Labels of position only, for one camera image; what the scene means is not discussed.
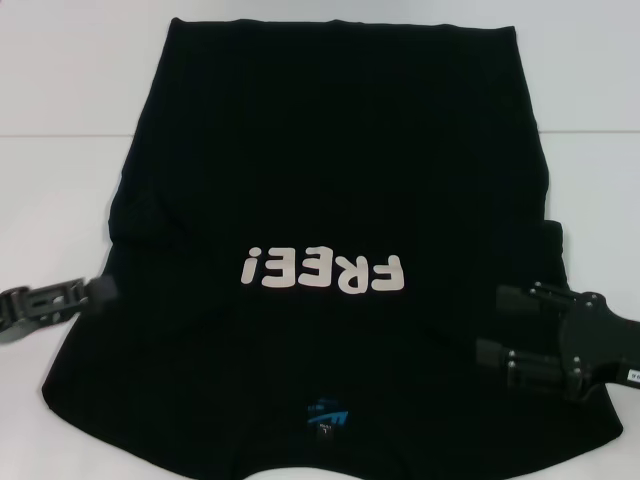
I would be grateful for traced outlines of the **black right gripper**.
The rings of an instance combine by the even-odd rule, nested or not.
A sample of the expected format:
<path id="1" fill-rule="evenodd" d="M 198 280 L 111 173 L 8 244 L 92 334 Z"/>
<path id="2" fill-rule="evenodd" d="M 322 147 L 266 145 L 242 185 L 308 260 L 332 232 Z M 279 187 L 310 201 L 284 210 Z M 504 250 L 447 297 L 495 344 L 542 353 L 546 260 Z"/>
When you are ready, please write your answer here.
<path id="1" fill-rule="evenodd" d="M 570 401 L 582 401 L 598 385 L 639 387 L 639 323 L 613 313 L 601 294 L 576 296 L 569 289 L 535 282 L 529 287 L 500 285 L 496 310 L 504 315 L 565 313 L 558 357 L 506 348 L 485 339 L 476 342 L 476 362 L 499 371 L 509 388 L 565 389 Z"/>

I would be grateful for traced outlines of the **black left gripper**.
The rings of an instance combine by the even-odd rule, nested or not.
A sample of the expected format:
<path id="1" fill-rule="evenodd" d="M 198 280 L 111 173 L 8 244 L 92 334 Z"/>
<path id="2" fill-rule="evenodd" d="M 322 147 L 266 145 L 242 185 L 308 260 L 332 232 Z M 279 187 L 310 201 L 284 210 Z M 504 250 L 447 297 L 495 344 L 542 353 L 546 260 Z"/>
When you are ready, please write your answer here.
<path id="1" fill-rule="evenodd" d="M 98 313 L 118 297 L 111 276 L 64 282 L 55 288 L 17 287 L 1 293 L 1 344 L 59 323 L 61 315 Z"/>

